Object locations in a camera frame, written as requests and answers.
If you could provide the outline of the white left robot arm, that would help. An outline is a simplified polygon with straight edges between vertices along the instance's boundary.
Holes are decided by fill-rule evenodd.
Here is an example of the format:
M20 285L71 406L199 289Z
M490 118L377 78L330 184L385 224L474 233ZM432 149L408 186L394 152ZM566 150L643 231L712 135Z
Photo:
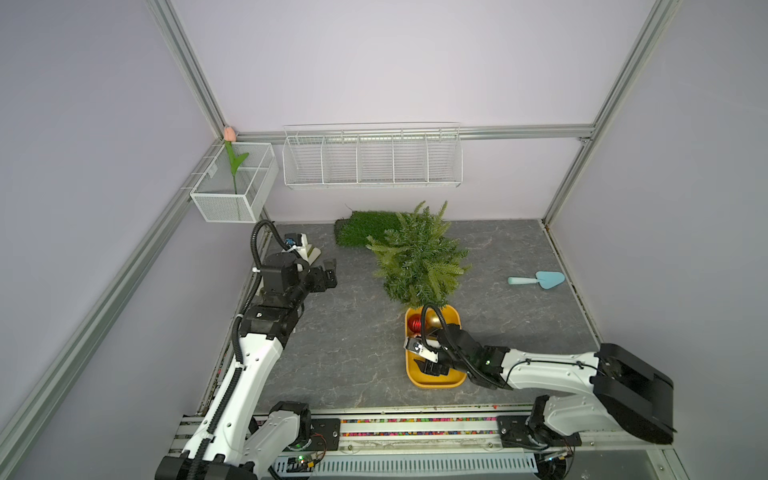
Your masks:
M306 237L281 237L269 220L256 223L250 246L256 290L233 322L233 357L224 382L181 453L160 461L157 479L274 477L273 464L283 450L311 438L311 412L305 403L277 403L260 427L254 427L253 417L306 298L336 287L336 263L312 265Z

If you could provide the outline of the red ribbed ball ornament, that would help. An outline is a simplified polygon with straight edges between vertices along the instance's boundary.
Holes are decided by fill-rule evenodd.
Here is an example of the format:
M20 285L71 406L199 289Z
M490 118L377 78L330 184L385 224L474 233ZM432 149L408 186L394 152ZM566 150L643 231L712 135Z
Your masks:
M406 320L406 326L410 335L419 336L422 330L421 315L416 313L409 315Z

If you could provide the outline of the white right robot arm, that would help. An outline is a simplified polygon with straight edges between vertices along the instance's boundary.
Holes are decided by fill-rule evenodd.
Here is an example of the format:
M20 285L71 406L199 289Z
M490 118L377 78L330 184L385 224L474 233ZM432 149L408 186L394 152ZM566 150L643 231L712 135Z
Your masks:
M673 381L617 344L581 354L483 345L432 305L421 309L419 323L404 348L421 373L457 371L487 389L540 391L524 421L499 427L505 446L544 451L592 431L624 431L656 445L674 440Z

